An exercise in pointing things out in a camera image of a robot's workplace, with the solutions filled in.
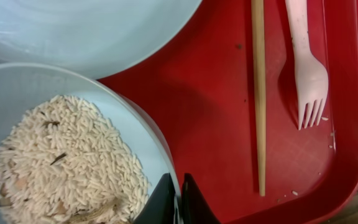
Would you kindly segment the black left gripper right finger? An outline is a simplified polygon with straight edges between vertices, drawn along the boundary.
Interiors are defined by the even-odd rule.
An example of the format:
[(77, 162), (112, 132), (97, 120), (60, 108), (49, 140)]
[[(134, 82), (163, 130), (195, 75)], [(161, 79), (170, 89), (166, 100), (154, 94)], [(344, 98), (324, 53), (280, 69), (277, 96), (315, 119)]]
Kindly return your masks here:
[(184, 224), (220, 224), (189, 173), (182, 185), (182, 211)]

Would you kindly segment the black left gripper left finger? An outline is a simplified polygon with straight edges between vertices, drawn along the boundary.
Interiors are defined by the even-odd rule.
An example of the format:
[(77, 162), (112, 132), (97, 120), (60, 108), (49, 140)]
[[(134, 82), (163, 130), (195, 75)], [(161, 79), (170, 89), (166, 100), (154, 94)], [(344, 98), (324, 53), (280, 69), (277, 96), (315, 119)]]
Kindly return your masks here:
[(175, 189), (170, 174), (164, 174), (133, 224), (174, 224)]

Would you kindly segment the rice food waste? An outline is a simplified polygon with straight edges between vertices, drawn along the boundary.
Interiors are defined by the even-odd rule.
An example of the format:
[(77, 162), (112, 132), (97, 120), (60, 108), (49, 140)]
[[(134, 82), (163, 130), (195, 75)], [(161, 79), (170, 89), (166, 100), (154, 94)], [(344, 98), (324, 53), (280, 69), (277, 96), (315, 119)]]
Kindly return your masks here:
[(57, 95), (24, 113), (0, 145), (7, 223), (132, 223), (150, 182), (110, 119)]

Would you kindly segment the light blue plate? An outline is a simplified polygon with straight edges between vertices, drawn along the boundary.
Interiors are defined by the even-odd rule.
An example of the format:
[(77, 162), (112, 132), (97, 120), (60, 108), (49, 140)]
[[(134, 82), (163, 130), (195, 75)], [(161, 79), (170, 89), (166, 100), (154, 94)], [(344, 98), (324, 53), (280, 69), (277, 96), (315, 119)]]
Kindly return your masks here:
[(201, 0), (0, 0), (0, 63), (55, 65), (99, 79), (147, 59)]

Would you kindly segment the light blue rice bowl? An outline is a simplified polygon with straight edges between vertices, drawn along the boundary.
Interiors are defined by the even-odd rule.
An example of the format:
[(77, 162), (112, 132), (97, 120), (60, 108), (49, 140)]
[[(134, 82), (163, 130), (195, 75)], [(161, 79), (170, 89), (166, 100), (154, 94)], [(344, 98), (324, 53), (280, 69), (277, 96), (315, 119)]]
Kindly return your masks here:
[[(152, 118), (99, 82), (77, 73), (34, 63), (0, 64), (0, 145), (24, 113), (57, 95), (93, 103), (138, 157), (150, 182), (149, 198), (168, 173), (175, 189), (175, 220), (182, 222), (181, 193), (167, 142)], [(7, 223), (0, 214), (0, 223)]]

